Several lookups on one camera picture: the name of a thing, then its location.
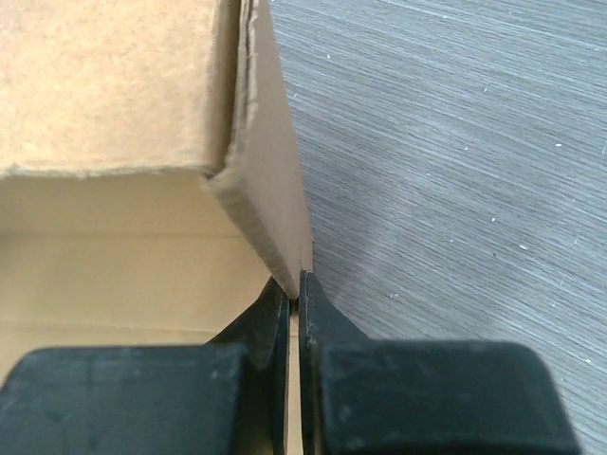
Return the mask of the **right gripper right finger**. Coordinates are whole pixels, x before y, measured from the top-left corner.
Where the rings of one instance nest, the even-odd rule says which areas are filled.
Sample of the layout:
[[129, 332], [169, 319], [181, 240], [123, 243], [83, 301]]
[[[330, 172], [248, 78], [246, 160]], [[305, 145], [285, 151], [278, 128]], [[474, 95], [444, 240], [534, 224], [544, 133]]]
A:
[[552, 376], [514, 342], [366, 336], [303, 272], [307, 454], [578, 454]]

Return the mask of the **brown cardboard box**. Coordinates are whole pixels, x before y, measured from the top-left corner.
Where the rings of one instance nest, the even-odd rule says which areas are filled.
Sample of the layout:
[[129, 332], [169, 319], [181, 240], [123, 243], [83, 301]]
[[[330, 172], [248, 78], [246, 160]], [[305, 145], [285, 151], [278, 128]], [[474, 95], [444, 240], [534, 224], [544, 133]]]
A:
[[312, 267], [266, 1], [1, 5], [1, 389], [44, 348], [203, 344]]

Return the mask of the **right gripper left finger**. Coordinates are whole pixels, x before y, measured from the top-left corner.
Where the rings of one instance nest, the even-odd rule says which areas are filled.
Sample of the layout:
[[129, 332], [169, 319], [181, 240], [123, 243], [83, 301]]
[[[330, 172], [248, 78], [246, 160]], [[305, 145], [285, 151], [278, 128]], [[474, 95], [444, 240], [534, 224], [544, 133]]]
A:
[[203, 344], [35, 350], [1, 389], [5, 454], [282, 454], [289, 299], [269, 281]]

